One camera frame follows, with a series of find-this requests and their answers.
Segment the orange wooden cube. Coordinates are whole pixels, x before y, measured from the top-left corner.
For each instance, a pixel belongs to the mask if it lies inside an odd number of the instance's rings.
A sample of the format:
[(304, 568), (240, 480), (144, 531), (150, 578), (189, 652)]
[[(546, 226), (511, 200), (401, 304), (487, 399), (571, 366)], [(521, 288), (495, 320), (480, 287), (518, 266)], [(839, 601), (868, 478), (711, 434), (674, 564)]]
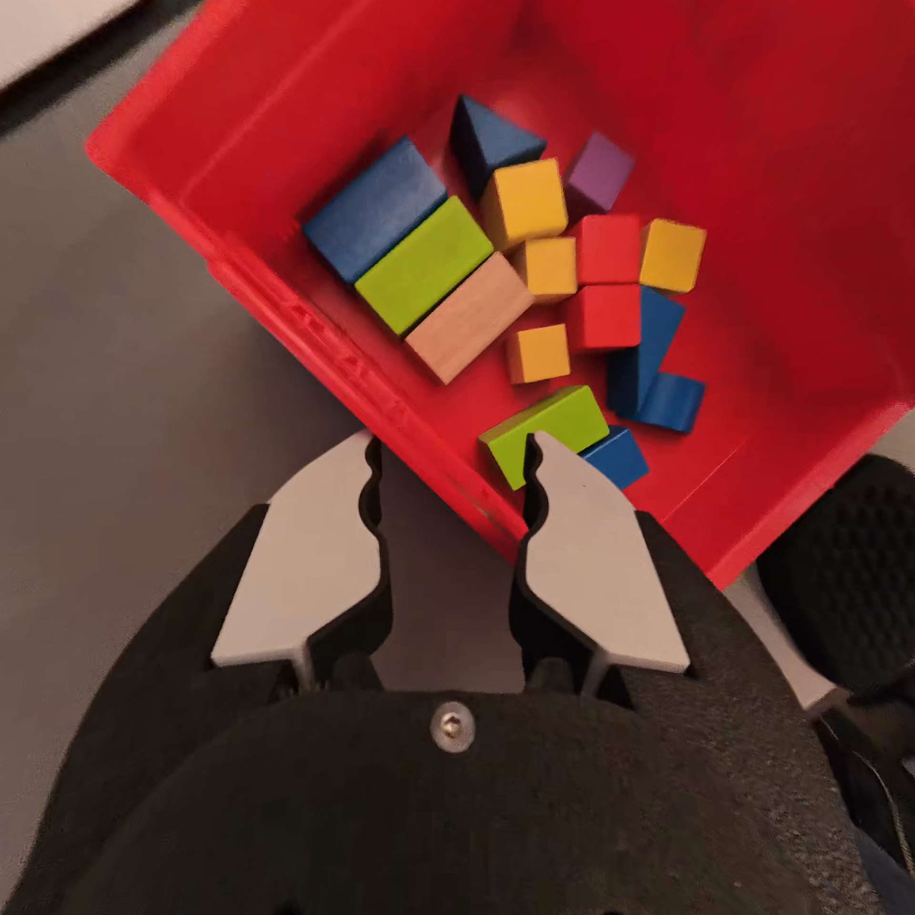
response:
[(641, 232), (640, 285), (673, 294), (695, 288), (707, 231), (666, 219), (653, 219)]
[(566, 199), (555, 157), (494, 171), (479, 201), (482, 228), (495, 251), (560, 236), (568, 225)]
[(540, 383), (564, 378), (571, 372), (566, 324), (516, 331), (506, 341), (509, 382)]
[(578, 292), (577, 241), (548, 237), (523, 242), (509, 262), (535, 305), (553, 305)]

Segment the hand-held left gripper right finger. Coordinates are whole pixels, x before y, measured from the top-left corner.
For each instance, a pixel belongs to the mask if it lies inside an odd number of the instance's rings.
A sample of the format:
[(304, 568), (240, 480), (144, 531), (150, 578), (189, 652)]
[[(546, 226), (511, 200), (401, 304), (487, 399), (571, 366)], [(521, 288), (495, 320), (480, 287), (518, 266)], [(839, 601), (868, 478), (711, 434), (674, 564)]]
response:
[(525, 439), (523, 517), (509, 596), (525, 686), (561, 664), (574, 694), (612, 668), (683, 675), (691, 659), (632, 503), (545, 431)]

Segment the red plastic bin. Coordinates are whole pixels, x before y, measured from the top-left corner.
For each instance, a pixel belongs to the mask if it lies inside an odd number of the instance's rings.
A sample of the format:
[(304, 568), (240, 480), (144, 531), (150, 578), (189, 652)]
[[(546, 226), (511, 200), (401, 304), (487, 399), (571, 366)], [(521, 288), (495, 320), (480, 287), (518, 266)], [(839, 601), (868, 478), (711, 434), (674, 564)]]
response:
[(298, 227), (403, 135), (465, 192), (459, 94), (636, 165), (619, 204), (707, 232), (629, 491), (720, 587), (913, 406), (913, 2), (207, 2), (90, 160), (507, 560), (521, 493), (478, 436), (545, 394), (500, 347), (429, 376)]

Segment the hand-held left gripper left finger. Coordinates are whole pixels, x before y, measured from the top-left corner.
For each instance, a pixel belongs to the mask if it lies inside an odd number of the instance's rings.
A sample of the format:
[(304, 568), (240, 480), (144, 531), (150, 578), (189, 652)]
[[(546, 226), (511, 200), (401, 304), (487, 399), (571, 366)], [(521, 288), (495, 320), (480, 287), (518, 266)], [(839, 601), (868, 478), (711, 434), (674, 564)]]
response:
[(393, 599), (381, 475), (380, 441), (360, 430), (271, 497), (212, 648), (216, 666), (289, 661), (310, 687), (341, 657), (383, 645)]

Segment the blue rectangular wooden block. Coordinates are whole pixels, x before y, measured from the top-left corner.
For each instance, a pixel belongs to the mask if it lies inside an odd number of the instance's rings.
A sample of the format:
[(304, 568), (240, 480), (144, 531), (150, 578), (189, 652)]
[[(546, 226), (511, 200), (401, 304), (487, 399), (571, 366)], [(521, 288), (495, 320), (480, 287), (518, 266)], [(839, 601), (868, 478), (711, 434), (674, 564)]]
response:
[(632, 431), (623, 426), (610, 426), (608, 434), (581, 451), (579, 457), (620, 490), (627, 489), (650, 473)]
[(606, 399), (623, 419), (635, 419), (681, 326), (683, 304), (646, 287), (638, 286), (640, 342), (613, 352), (606, 368)]
[(403, 136), (303, 221), (301, 231), (337, 277), (354, 285), (447, 197), (445, 184)]

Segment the green wooden block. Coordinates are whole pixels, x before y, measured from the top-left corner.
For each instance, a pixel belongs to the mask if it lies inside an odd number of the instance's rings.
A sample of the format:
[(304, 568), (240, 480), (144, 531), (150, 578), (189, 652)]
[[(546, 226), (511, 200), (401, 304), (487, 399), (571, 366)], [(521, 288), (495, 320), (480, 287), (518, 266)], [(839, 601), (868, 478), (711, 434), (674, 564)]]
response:
[(580, 453), (607, 437), (610, 426), (589, 385), (566, 385), (487, 429), (478, 442), (511, 490), (525, 486), (528, 436), (543, 431)]
[(494, 252), (463, 200), (451, 196), (354, 287), (385, 326), (405, 337)]

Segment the purple wooden cube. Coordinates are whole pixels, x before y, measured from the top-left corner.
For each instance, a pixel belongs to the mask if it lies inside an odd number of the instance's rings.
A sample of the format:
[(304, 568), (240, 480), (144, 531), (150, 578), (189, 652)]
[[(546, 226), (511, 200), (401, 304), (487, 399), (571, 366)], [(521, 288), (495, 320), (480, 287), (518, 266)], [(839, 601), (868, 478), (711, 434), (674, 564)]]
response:
[(593, 131), (563, 175), (570, 223), (610, 212), (634, 165), (631, 155)]

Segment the blue half-round wooden block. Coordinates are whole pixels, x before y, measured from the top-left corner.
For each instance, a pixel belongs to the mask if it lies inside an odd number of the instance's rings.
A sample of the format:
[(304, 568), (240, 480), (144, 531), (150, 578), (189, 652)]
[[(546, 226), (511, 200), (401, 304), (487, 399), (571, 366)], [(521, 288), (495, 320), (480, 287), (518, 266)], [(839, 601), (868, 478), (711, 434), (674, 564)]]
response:
[(659, 372), (652, 382), (635, 421), (690, 434), (703, 406), (705, 383), (670, 372)]

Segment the red wooden cube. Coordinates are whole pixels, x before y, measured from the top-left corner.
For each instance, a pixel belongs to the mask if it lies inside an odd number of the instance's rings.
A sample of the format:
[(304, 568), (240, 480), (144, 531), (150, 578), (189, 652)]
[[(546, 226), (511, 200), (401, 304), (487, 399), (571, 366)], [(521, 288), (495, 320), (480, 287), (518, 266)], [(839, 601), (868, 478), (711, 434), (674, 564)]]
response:
[(576, 241), (578, 285), (631, 285), (641, 268), (641, 223), (634, 214), (583, 217), (570, 231)]
[(586, 285), (564, 303), (570, 353), (635, 348), (641, 343), (641, 287)]

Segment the beige long wooden block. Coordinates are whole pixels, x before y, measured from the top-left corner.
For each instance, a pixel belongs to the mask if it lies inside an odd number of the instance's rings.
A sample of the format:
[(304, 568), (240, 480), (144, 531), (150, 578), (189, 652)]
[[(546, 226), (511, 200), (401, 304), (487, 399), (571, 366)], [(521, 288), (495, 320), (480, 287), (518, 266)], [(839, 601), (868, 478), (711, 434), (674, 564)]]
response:
[(448, 385), (532, 303), (508, 259), (493, 254), (406, 336), (406, 347)]

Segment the person in dark shirt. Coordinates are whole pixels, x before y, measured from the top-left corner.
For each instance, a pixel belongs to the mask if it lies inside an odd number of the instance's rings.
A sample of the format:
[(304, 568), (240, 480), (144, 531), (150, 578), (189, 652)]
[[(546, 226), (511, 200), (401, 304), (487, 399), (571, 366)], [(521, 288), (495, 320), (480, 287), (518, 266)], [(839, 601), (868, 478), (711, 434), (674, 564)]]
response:
[(864, 873), (886, 913), (914, 912), (913, 705), (844, 703), (814, 723)]

